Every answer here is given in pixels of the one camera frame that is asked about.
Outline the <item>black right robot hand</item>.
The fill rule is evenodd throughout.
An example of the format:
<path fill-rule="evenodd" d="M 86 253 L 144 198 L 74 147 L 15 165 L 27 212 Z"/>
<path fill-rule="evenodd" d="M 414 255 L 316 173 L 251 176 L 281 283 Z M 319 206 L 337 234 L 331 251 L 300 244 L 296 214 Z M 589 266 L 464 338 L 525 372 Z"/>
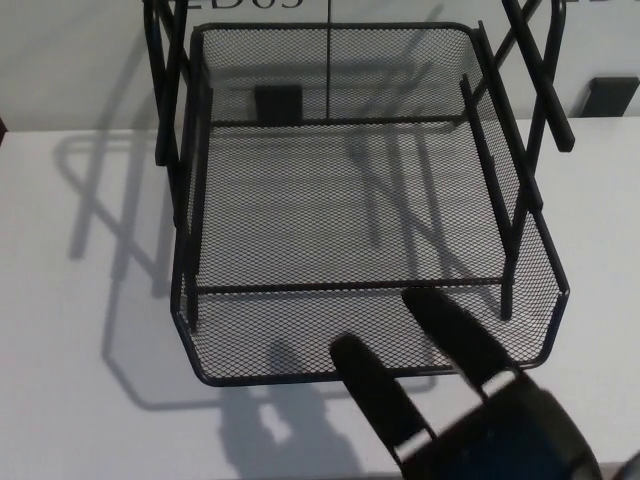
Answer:
<path fill-rule="evenodd" d="M 598 461 L 561 404 L 466 309 L 437 289 L 402 301 L 480 404 L 441 432 L 355 335 L 330 346 L 339 379 L 405 479 L 600 479 Z"/>

